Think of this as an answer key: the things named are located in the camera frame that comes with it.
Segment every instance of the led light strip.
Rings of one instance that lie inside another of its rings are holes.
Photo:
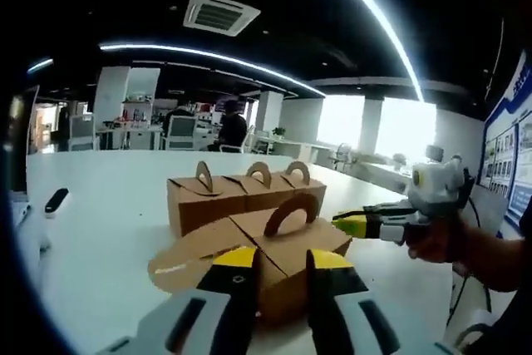
[[[241,76],[239,74],[233,74],[233,72],[222,71],[222,70],[219,70],[217,68],[208,68],[208,67],[196,66],[194,64],[184,64],[182,62],[159,62],[159,61],[150,61],[150,60],[134,60],[133,62],[134,63],[145,63],[145,64],[161,64],[163,66],[178,66],[178,67],[198,68],[200,70],[208,70],[208,71],[211,71],[213,73],[217,73],[217,74],[221,74],[221,75],[235,76],[237,78],[244,79],[245,81],[251,81],[253,83],[258,83],[259,85],[269,86],[269,87],[272,87],[273,89],[277,89],[278,91],[281,91],[283,93],[289,93],[290,95],[292,95],[294,97],[298,97],[298,95],[296,95],[292,91],[287,91],[286,89],[283,89],[282,87],[279,87],[279,86],[272,85],[271,83],[262,82],[262,81],[259,81],[257,79],[248,78],[246,76]]]
[[[288,81],[288,82],[292,82],[295,85],[298,85],[304,89],[307,89],[308,91],[311,91],[313,93],[316,93],[317,95],[325,97],[325,93],[323,93],[322,91],[314,89],[313,87],[306,85],[300,81],[297,81],[291,78],[290,76],[283,75],[279,72],[269,70],[268,68],[264,68],[256,64],[252,64],[251,62],[245,62],[244,60],[239,60],[238,58],[233,58],[233,57],[227,57],[222,54],[204,52],[202,50],[189,49],[186,47],[151,45],[151,44],[144,44],[144,43],[122,43],[122,44],[116,44],[116,45],[100,45],[100,49],[103,52],[109,52],[109,51],[114,51],[114,50],[124,50],[124,49],[166,50],[170,52],[183,52],[183,53],[197,54],[199,56],[216,58],[218,60],[223,60],[225,62],[232,62],[233,64],[239,64],[240,66],[253,68],[254,70],[265,72],[269,75],[276,76],[277,78],[284,79],[285,81]]]
[[[36,70],[40,70],[41,68],[44,68],[46,66],[49,66],[53,64],[53,59],[51,58],[48,58],[47,60],[44,60],[42,62],[38,62],[37,64],[35,64],[34,66],[28,68],[28,70],[26,71],[26,73],[28,74],[32,74],[33,72],[35,72]]]
[[[414,67],[410,63],[410,60],[408,59],[408,56],[406,55],[405,48],[403,47],[401,41],[399,41],[399,37],[397,37],[397,34],[392,28],[392,25],[382,12],[382,10],[377,6],[374,0],[362,0],[364,4],[369,8],[369,10],[372,12],[373,16],[379,21],[381,24],[382,29],[386,32],[388,37],[393,43],[393,46],[396,48],[397,53],[399,53],[399,57],[402,60],[402,63],[405,65],[406,72],[408,72],[408,75],[410,76],[410,79],[412,80],[412,85],[414,86],[414,89],[416,90],[417,98],[419,101],[423,101],[423,95],[421,94],[421,87],[419,85],[419,81],[417,79],[416,73],[414,72]]]

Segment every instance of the office chair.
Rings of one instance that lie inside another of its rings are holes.
[[[162,136],[165,150],[196,150],[195,131],[198,119],[195,116],[172,116],[168,133]]]
[[[346,165],[352,164],[351,149],[351,145],[342,143],[338,146],[336,154],[329,156],[329,160],[332,160],[332,164],[334,165],[334,170],[338,170],[338,164],[343,164],[342,172],[345,172]]]
[[[254,131],[255,125],[251,125],[246,132],[246,136],[244,137],[241,145],[219,145],[220,152],[223,153],[225,150],[232,149],[238,150],[239,153],[249,153],[251,151],[251,145],[248,143],[248,141],[251,139],[251,135]]]
[[[68,150],[97,150],[93,115],[70,117]]]

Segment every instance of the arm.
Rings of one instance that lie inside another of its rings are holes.
[[[461,262],[473,275],[496,291],[518,289],[525,267],[525,241],[497,239],[470,227],[465,235]]]
[[[497,291],[513,291],[519,288],[525,268],[525,241],[504,240],[490,236],[478,228],[461,221],[460,237],[450,240],[449,221],[435,220],[430,231],[419,239],[406,235],[411,258],[428,262],[446,262],[447,247],[458,245],[458,262],[483,284]]]

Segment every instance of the potted plant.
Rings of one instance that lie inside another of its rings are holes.
[[[280,126],[278,126],[272,131],[273,137],[276,139],[283,139],[285,132],[286,132],[286,129],[281,128]]]
[[[400,170],[402,166],[406,165],[406,157],[404,154],[396,153],[393,155],[392,160],[394,164],[394,170]]]

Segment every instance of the bulletin board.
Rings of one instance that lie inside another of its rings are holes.
[[[508,89],[485,122],[477,183],[508,199],[505,221],[518,233],[532,196],[532,66],[521,54]]]

